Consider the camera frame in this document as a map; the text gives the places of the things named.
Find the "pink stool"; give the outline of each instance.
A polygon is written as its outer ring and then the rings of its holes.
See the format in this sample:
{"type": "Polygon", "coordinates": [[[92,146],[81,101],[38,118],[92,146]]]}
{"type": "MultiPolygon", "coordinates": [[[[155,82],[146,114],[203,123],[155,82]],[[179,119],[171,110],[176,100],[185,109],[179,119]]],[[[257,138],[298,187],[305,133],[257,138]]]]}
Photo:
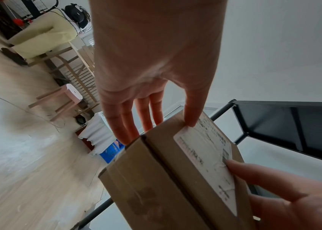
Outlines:
{"type": "Polygon", "coordinates": [[[71,84],[63,85],[52,92],[45,93],[39,97],[36,97],[38,101],[33,104],[30,104],[28,107],[33,108],[39,104],[42,104],[45,101],[50,100],[51,98],[55,98],[60,96],[61,94],[65,93],[71,100],[66,102],[60,108],[55,110],[57,115],[53,117],[50,121],[55,121],[59,117],[61,117],[65,112],[69,111],[71,108],[75,107],[81,100],[82,95],[75,89],[75,87],[71,84]]]}

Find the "brown slipper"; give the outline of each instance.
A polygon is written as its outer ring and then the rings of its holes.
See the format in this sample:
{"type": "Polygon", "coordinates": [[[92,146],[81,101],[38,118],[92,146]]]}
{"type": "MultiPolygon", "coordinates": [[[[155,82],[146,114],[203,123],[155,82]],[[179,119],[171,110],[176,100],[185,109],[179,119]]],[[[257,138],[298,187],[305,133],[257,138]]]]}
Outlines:
{"type": "Polygon", "coordinates": [[[28,63],[17,53],[13,53],[7,48],[2,48],[2,53],[12,59],[15,63],[17,63],[20,66],[27,66],[28,63]]]}

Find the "wooden floor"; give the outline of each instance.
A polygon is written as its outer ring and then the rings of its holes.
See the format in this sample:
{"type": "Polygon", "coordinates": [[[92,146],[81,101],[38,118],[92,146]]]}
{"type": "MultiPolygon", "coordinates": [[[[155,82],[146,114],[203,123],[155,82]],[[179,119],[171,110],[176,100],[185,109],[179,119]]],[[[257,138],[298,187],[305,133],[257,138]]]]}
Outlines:
{"type": "Polygon", "coordinates": [[[100,199],[104,161],[87,154],[70,114],[49,122],[65,101],[27,107],[56,87],[45,67],[0,53],[0,230],[69,230],[100,199]]]}

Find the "barcode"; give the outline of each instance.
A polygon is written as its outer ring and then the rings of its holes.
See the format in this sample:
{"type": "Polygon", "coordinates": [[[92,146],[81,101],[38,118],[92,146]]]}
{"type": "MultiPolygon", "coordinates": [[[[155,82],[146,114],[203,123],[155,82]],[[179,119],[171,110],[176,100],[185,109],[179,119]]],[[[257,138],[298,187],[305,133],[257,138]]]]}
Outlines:
{"type": "Polygon", "coordinates": [[[223,149],[223,163],[226,164],[226,160],[229,160],[229,153],[223,149]]]}

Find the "yellow pants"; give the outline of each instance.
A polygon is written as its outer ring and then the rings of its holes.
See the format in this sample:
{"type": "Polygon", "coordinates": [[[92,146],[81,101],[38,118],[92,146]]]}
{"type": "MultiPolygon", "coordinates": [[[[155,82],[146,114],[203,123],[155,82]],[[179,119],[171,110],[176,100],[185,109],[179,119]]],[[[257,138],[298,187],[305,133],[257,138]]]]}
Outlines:
{"type": "Polygon", "coordinates": [[[77,31],[60,10],[54,9],[35,19],[27,28],[9,39],[23,58],[33,58],[73,40],[77,31]]]}

